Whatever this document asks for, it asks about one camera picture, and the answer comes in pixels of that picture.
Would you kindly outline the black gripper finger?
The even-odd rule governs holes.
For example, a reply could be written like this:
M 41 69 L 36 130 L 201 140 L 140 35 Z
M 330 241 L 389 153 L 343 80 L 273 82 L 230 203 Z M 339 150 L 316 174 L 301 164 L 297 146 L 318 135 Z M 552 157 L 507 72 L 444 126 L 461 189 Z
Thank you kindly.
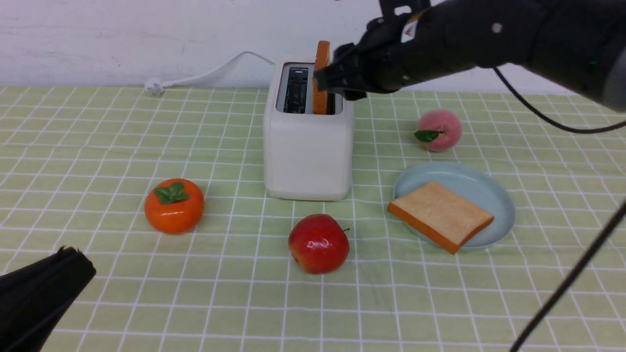
M 40 352 L 60 319 L 94 278 L 81 251 L 58 252 L 0 278 L 0 350 Z

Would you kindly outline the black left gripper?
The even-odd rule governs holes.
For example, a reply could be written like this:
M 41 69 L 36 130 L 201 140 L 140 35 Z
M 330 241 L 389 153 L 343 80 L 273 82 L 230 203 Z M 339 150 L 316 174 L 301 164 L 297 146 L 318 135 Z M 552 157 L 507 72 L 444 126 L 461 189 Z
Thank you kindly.
M 403 14 L 368 23 L 357 43 L 335 49 L 333 62 L 313 72 L 320 91 L 356 101 L 390 94 L 441 76 L 441 16 Z

